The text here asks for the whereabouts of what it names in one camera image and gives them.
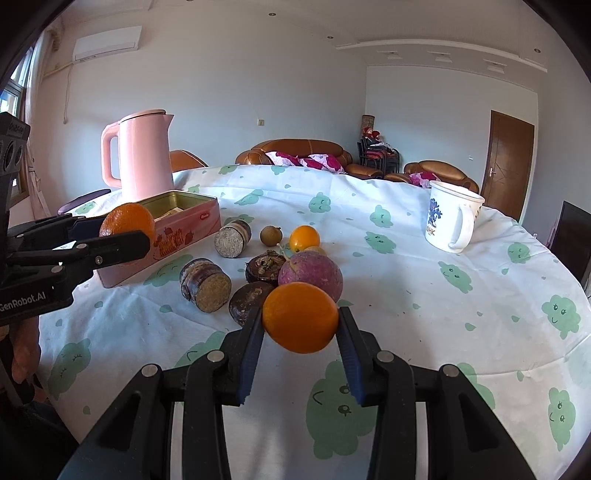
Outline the small mandarin orange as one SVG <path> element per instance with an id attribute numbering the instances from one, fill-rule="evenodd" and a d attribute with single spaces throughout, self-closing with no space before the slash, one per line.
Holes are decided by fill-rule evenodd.
<path id="1" fill-rule="evenodd" d="M 151 242 L 156 238 L 155 222 L 152 214 L 138 203 L 125 203 L 109 212 L 99 229 L 99 236 L 141 231 Z"/>

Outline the yellow orange kumquat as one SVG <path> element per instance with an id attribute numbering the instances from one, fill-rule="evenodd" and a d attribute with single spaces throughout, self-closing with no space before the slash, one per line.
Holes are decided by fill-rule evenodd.
<path id="1" fill-rule="evenodd" d="M 288 245 L 293 252 L 301 252 L 308 247 L 318 247 L 321 244 L 321 237 L 318 231 L 310 225 L 301 225 L 290 234 Z"/>

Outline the brown leather long sofa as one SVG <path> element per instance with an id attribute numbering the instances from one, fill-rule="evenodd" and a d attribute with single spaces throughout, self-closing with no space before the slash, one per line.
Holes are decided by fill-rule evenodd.
<path id="1" fill-rule="evenodd" d="M 309 157 L 311 154 L 333 155 L 344 167 L 346 174 L 363 180 L 382 179 L 384 173 L 376 168 L 353 162 L 353 157 L 339 144 L 314 139 L 276 139 L 266 140 L 240 153 L 235 163 L 239 165 L 271 165 L 270 152 L 279 152 L 291 157 Z"/>

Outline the white air conditioner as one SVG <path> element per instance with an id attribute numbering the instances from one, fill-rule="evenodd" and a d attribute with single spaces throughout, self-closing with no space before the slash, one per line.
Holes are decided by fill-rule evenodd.
<path id="1" fill-rule="evenodd" d="M 78 38 L 72 52 L 72 62 L 81 63 L 99 57 L 135 51 L 139 47 L 141 26 L 104 31 Z"/>

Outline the pink tin box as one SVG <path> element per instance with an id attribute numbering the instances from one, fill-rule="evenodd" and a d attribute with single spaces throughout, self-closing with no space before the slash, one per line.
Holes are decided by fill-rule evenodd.
<path id="1" fill-rule="evenodd" d="M 171 190 L 143 199 L 139 204 L 154 218 L 151 249 L 143 259 L 100 269 L 98 276 L 105 288 L 120 284 L 160 260 L 170 259 L 221 227 L 221 211 L 215 197 Z"/>

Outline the brown wooden door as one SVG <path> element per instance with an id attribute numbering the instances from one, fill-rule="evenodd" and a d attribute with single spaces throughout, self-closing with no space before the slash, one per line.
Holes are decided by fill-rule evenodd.
<path id="1" fill-rule="evenodd" d="M 491 111 L 489 147 L 481 195 L 485 205 L 519 220 L 529 185 L 535 126 Z"/>

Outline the white cloud pattern tablecloth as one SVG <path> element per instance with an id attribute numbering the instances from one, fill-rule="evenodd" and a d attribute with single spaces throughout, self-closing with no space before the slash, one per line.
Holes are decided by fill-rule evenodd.
<path id="1" fill-rule="evenodd" d="M 427 190 L 286 167 L 224 166 L 176 178 L 217 200 L 223 223 L 253 233 L 308 226 L 341 291 L 308 280 L 273 298 L 252 392 L 223 414 L 235 479 L 362 479 L 377 412 L 349 392 L 335 342 L 341 307 L 380 345 L 417 366 L 456 365 L 503 423 L 539 479 L 556 479 L 590 433 L 590 304 L 569 270 L 516 220 L 483 208 L 461 253 L 432 246 L 444 217 Z M 211 238 L 163 233 L 169 257 L 119 286 L 79 286 L 45 315 L 40 377 L 61 419 L 83 439 L 140 368 L 184 366 L 221 346 L 236 322 L 182 296 L 179 274 L 205 259 L 245 285 L 252 238 L 235 258 Z"/>

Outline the purple round fruit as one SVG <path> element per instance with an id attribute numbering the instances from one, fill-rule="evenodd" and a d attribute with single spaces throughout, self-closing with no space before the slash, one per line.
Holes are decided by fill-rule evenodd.
<path id="1" fill-rule="evenodd" d="M 342 271 L 328 256 L 314 251 L 295 253 L 283 263 L 277 276 L 280 285 L 304 282 L 322 289 L 335 302 L 344 289 Z"/>

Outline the stacked dark chairs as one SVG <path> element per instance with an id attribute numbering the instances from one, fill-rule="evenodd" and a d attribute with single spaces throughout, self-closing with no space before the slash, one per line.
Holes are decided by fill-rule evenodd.
<path id="1" fill-rule="evenodd" d="M 378 169 L 385 175 L 400 173 L 400 152 L 383 139 L 374 125 L 373 115 L 362 116 L 361 137 L 358 141 L 360 163 L 363 166 Z"/>

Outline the white mug blue print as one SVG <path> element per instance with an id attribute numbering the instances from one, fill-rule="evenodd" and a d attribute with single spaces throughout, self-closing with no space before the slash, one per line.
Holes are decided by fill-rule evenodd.
<path id="1" fill-rule="evenodd" d="M 430 185 L 426 240 L 440 250 L 459 254 L 472 239 L 485 199 L 454 184 L 432 181 Z"/>

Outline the brown longan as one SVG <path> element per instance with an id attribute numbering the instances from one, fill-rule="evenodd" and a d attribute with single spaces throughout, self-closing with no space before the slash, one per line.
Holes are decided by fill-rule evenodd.
<path id="1" fill-rule="evenodd" d="M 267 225 L 266 227 L 263 227 L 262 231 L 260 231 L 259 239 L 263 245 L 273 247 L 280 244 L 281 240 L 283 240 L 283 232 L 280 227 Z"/>

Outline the brown chair back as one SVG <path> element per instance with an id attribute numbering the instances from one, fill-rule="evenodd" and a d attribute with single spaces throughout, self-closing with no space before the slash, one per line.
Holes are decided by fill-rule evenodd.
<path id="1" fill-rule="evenodd" d="M 207 167 L 207 163 L 186 150 L 171 151 L 169 159 L 172 173 Z"/>

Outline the black television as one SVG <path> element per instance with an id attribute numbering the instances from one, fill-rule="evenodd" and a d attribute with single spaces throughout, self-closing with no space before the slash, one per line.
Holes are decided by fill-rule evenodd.
<path id="1" fill-rule="evenodd" d="M 564 201 L 550 242 L 551 252 L 586 288 L 590 278 L 591 215 Z"/>

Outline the pink electric kettle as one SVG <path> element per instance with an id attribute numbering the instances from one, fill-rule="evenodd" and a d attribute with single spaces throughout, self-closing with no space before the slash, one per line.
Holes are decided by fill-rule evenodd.
<path id="1" fill-rule="evenodd" d="M 168 130 L 163 109 L 130 114 L 101 133 L 101 171 L 107 186 L 135 202 L 173 189 Z"/>

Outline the large orange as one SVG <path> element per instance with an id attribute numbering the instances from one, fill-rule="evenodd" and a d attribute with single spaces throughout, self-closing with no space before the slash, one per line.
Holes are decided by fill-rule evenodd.
<path id="1" fill-rule="evenodd" d="M 266 333 L 297 354 L 321 351 L 331 343 L 339 324 L 339 308 L 325 291 L 304 282 L 280 285 L 262 308 Z"/>

